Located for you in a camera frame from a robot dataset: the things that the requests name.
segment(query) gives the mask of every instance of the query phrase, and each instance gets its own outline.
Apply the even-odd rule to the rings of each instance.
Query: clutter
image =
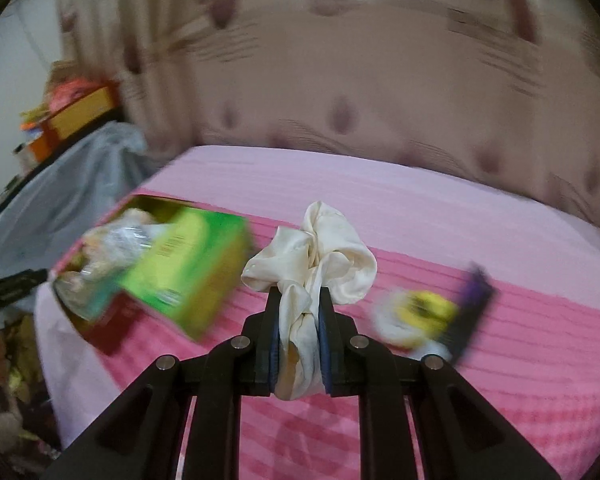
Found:
[[[39,454],[27,445],[33,442],[38,446],[40,438],[48,438],[50,444],[59,447],[47,401],[33,316],[25,315],[0,330],[0,452],[9,460],[27,457],[30,466],[40,464]],[[42,458],[42,463],[48,465],[48,460]]]
[[[113,82],[102,83],[41,122],[42,129],[55,148],[60,142],[83,130],[92,121],[113,111],[120,105],[117,86]]]
[[[271,243],[248,261],[242,282],[280,300],[279,399],[323,392],[318,348],[320,288],[329,287],[335,304],[362,300],[378,264],[344,215],[323,202],[306,210],[300,229],[278,227]]]
[[[45,160],[52,152],[41,125],[48,115],[49,108],[46,103],[20,113],[20,129],[25,137],[23,149],[26,149],[35,161],[32,167]]]

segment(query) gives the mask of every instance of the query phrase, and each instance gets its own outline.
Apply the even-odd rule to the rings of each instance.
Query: pink blanket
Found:
[[[256,244],[263,247],[280,222],[249,218]],[[463,283],[462,270],[372,251],[378,259],[372,290],[360,303],[337,308],[352,316],[362,333],[373,335],[368,312],[394,286],[453,298]],[[600,452],[600,311],[494,284],[498,297],[460,371],[563,478],[579,478]],[[265,301],[265,294],[242,286],[199,343],[143,316],[119,352],[100,358],[124,388],[162,354],[194,357],[240,333],[244,319],[263,310]],[[360,478],[356,399],[245,398],[241,422],[241,479]]]
[[[461,373],[564,479],[578,479],[600,453],[597,228],[430,171],[289,150],[195,148],[144,190],[248,216],[261,246],[275,226],[299,222],[309,203],[336,207],[378,258],[366,300],[342,307],[371,336],[368,311],[385,289],[452,296],[462,282],[459,269],[483,265],[499,295]],[[48,285],[41,287],[36,331],[63,441],[71,442],[158,355],[207,352],[263,307],[264,295],[240,288],[200,344],[145,317],[120,352],[105,357],[71,328]],[[356,401],[244,399],[240,444],[241,479],[358,478]]]

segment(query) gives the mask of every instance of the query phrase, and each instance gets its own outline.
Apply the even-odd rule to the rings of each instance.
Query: pink bedspread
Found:
[[[280,222],[248,218],[256,244],[264,247]],[[378,260],[372,290],[356,305],[337,307],[355,319],[361,333],[373,335],[368,312],[392,287],[425,288],[453,298],[466,278],[459,269],[372,251]],[[497,300],[460,371],[563,478],[579,478],[600,452],[600,311],[494,284]],[[200,343],[143,316],[119,352],[100,358],[125,388],[162,354],[194,357],[240,333],[244,319],[262,311],[265,301],[265,294],[242,286]],[[241,479],[360,478],[357,399],[245,398],[241,424]]]

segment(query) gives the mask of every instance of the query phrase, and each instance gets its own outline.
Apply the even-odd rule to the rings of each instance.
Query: cream fabric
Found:
[[[271,243],[249,260],[245,285],[280,300],[280,368],[275,394],[283,400],[323,392],[318,348],[320,288],[334,304],[365,297],[376,278],[376,258],[341,212],[312,203],[300,229],[280,226]]]

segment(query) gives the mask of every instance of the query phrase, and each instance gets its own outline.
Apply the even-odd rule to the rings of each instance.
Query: white wall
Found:
[[[41,61],[27,41],[29,29],[45,61]],[[0,188],[18,173],[11,151],[24,140],[19,112],[40,104],[48,63],[61,59],[56,0],[12,2],[0,16]]]

